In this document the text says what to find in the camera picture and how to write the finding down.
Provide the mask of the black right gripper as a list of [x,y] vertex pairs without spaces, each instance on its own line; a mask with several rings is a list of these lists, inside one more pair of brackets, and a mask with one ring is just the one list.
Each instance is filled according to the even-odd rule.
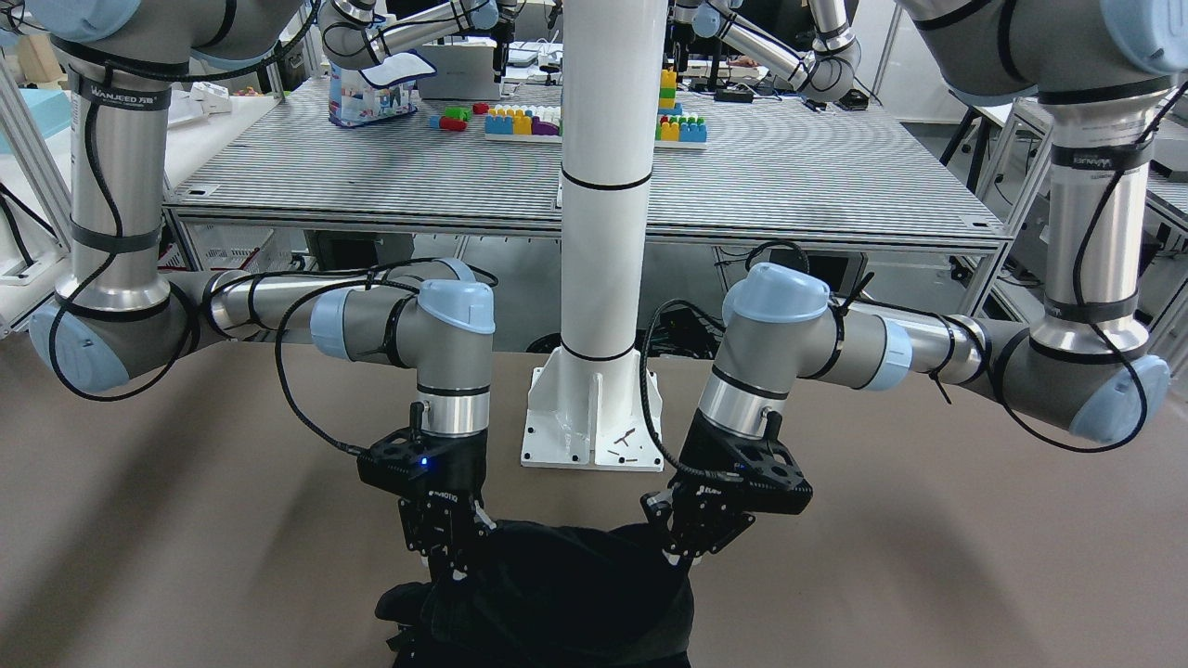
[[497,522],[484,511],[488,431],[465,436],[406,427],[358,456],[361,483],[397,494],[404,543],[434,581],[459,581],[486,550]]

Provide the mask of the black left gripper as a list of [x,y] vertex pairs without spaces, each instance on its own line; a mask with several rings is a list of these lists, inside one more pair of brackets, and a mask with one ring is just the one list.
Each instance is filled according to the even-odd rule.
[[800,465],[781,443],[783,417],[767,412],[759,436],[740,436],[694,416],[666,489],[642,496],[666,561],[689,566],[718,554],[756,523],[756,513],[800,515],[813,499]]

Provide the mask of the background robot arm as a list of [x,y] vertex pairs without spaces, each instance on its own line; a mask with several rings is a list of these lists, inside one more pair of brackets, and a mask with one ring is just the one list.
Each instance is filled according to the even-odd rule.
[[467,31],[486,31],[500,21],[497,1],[443,1],[426,11],[378,27],[374,1],[322,1],[316,12],[323,51],[345,71],[365,71],[390,56]]

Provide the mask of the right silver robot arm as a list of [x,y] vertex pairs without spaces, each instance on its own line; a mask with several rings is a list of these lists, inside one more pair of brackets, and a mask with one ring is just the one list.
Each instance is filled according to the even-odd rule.
[[4,31],[45,32],[72,92],[72,269],[31,335],[84,399],[124,399],[135,377],[221,339],[309,326],[326,355],[415,368],[410,424],[371,445],[334,441],[364,483],[398,494],[407,549],[432,579],[475,571],[484,512],[494,297],[463,261],[336,272],[162,275],[164,162],[175,82],[191,57],[253,71],[280,53],[297,1],[5,1]]

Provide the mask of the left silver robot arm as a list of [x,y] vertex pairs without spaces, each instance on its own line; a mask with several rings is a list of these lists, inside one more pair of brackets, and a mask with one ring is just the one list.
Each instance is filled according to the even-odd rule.
[[1042,317],[977,317],[1010,248],[977,264],[958,315],[848,300],[757,263],[729,288],[723,338],[672,481],[642,497],[666,561],[729,546],[756,513],[800,513],[813,490],[781,445],[798,379],[881,391],[909,372],[1093,441],[1131,443],[1169,387],[1135,319],[1146,165],[1184,94],[1183,1],[904,1],[939,73],[969,106],[1035,96],[1051,115]]

